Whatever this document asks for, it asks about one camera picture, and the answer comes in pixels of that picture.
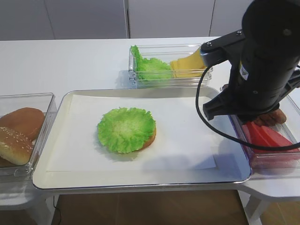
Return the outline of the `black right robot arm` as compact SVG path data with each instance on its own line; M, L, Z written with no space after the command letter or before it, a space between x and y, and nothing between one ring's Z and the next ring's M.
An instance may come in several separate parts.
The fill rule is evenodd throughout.
M291 77L300 61L299 22L297 0L254 0L241 30L201 46L206 66L231 64L227 89L203 105L207 119L237 115L247 121L278 108L296 86Z

